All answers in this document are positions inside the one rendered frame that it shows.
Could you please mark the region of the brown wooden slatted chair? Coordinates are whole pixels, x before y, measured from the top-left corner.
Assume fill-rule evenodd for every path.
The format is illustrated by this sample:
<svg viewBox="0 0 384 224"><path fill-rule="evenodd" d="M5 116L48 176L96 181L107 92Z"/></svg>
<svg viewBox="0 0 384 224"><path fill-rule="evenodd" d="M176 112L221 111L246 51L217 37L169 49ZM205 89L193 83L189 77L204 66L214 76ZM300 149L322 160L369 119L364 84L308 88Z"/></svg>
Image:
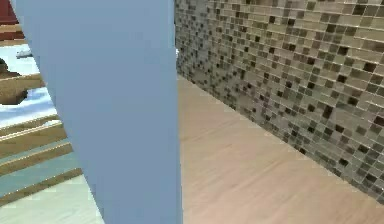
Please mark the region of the brown wooden slatted chair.
<svg viewBox="0 0 384 224"><path fill-rule="evenodd" d="M0 128L0 207L81 174L58 115Z"/></svg>

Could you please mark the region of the dark brown round object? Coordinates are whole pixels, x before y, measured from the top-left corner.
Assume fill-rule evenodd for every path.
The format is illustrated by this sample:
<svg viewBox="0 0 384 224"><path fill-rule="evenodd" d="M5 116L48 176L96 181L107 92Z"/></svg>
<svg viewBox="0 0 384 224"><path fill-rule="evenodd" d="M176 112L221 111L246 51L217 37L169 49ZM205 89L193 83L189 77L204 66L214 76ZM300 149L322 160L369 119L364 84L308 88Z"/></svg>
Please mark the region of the dark brown round object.
<svg viewBox="0 0 384 224"><path fill-rule="evenodd" d="M7 63L0 58L0 79L11 78L13 74L8 70Z"/></svg>

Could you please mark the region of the dark red cupboard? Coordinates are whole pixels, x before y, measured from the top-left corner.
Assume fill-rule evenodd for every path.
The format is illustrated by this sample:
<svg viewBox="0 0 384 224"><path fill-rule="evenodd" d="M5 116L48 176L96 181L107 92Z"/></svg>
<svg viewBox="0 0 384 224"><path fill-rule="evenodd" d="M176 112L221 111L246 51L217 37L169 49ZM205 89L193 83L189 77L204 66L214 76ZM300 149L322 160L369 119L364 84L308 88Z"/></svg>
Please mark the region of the dark red cupboard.
<svg viewBox="0 0 384 224"><path fill-rule="evenodd" d="M0 41L24 38L10 0L0 0Z"/></svg>

